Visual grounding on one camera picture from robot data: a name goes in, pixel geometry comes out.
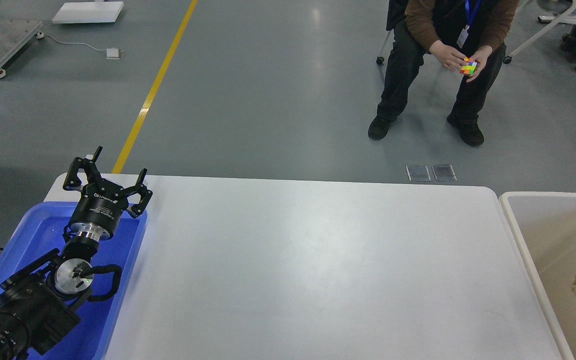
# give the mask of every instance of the white chair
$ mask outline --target white chair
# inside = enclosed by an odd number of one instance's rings
[[[518,10],[521,11],[523,7],[525,7],[530,2],[532,1],[528,0],[524,2],[518,8]],[[533,35],[530,39],[526,40],[526,42],[522,43],[519,47],[515,48],[514,51],[508,54],[505,59],[503,59],[504,64],[510,64],[515,55],[519,54],[521,50],[526,48],[528,45],[534,43],[543,34],[546,34],[546,32],[555,27],[555,25],[576,25],[576,0],[572,0],[572,2],[567,0],[537,0],[537,4],[540,8],[544,9],[544,11],[553,14],[554,18],[548,25],[546,25],[546,27],[541,29],[539,32],[537,32],[537,34]]]

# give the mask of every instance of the lanyard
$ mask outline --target lanyard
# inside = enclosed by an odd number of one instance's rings
[[[475,20],[475,14],[477,14],[477,10],[480,8],[480,4],[482,4],[482,0],[477,0],[475,3],[475,8],[472,10],[471,13],[471,2],[470,0],[466,0],[466,29],[470,28],[473,25],[473,21]]]

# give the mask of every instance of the blue tray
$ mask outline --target blue tray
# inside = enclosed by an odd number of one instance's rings
[[[42,202],[32,207],[21,219],[0,256],[0,284],[14,272],[41,255],[64,247],[62,232],[71,218],[76,202]],[[139,247],[146,230],[147,214],[133,219],[121,216],[114,237],[101,241],[92,265],[117,264],[123,269],[121,284],[114,297],[101,302],[86,302],[77,311],[81,322],[44,356],[30,350],[30,360],[101,360],[108,349],[110,336],[119,316]],[[105,294],[112,274],[97,275],[93,294]]]

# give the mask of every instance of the hand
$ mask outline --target hand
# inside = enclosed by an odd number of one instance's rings
[[[470,79],[466,80],[467,83],[473,82],[480,75],[482,70],[486,68],[486,61],[488,61],[490,54],[492,54],[492,47],[489,45],[483,45],[479,50],[475,51],[471,57],[469,57],[470,61],[477,62],[478,64],[475,71],[470,75]]]
[[[430,54],[434,55],[439,64],[450,71],[459,71],[462,66],[467,64],[464,61],[466,55],[452,46],[444,45],[440,40],[435,41],[428,49]]]

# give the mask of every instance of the beige bin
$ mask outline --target beige bin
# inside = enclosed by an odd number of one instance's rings
[[[565,360],[576,359],[576,193],[499,198],[537,298]]]

